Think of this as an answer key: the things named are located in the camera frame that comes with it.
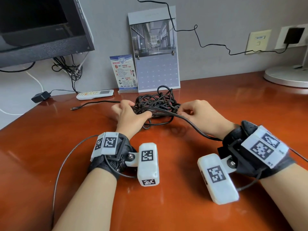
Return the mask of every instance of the person's left hand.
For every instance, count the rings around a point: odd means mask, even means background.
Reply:
[[[146,111],[141,114],[135,114],[131,106],[135,103],[130,100],[121,100],[121,103],[115,104],[111,109],[117,114],[118,125],[116,132],[119,132],[130,140],[143,126],[143,124],[152,117],[152,112]]]

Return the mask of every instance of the person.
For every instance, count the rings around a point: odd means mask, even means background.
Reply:
[[[152,116],[150,111],[136,115],[131,106],[134,106],[134,103],[128,100],[122,100],[120,104],[112,106],[118,119],[116,132],[127,136],[129,140]],[[238,126],[225,119],[204,100],[183,103],[178,114],[189,119],[204,133],[222,140]],[[307,178],[308,171],[292,162],[282,170],[273,171],[272,175],[260,179],[262,186],[294,231],[308,228]],[[109,171],[101,168],[92,170],[53,230],[109,230],[116,185],[117,179]]]

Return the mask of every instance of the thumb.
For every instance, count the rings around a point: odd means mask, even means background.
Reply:
[[[183,117],[185,117],[186,119],[188,119],[188,120],[190,120],[190,121],[192,121],[192,115],[189,115],[189,114],[187,114],[186,112],[177,112],[177,114],[179,114],[179,115],[181,115],[181,116],[183,116]]]
[[[149,118],[152,117],[152,112],[151,111],[145,111],[144,113],[138,114],[138,116],[142,117],[145,120],[148,120]]]

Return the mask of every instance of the hallway picture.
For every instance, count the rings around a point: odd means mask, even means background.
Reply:
[[[176,53],[176,33],[170,19],[130,27],[135,58]]]

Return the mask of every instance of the black plug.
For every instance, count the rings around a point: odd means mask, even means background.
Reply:
[[[44,92],[36,94],[34,97],[31,98],[31,100],[34,103],[38,103],[38,102],[41,102],[43,100],[47,100],[49,97],[51,97],[50,93],[47,92],[47,91],[44,91]]]
[[[292,27],[289,28],[284,44],[298,44],[305,28],[304,27]]]

